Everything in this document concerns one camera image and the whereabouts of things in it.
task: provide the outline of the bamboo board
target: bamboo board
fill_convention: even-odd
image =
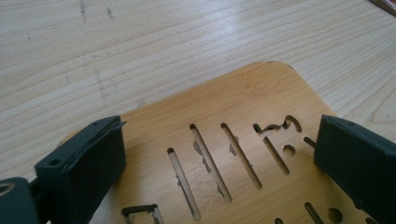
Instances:
[[[92,223],[123,223],[120,210],[156,203],[164,223],[314,223],[305,209],[311,203],[324,223],[330,208],[343,214],[343,223],[363,223],[345,193],[314,164],[314,149],[322,114],[334,115],[305,81],[287,64],[253,63],[227,75],[146,105],[121,116],[127,167],[95,213]],[[285,130],[267,132],[267,138],[286,164],[282,171],[254,124],[281,125],[286,116],[298,120]],[[262,188],[252,182],[240,155],[230,152],[225,123],[237,137]],[[194,149],[194,124],[201,134],[232,201],[217,191],[212,173]],[[168,155],[172,148],[200,212],[195,221]],[[143,214],[135,223],[152,223]]]

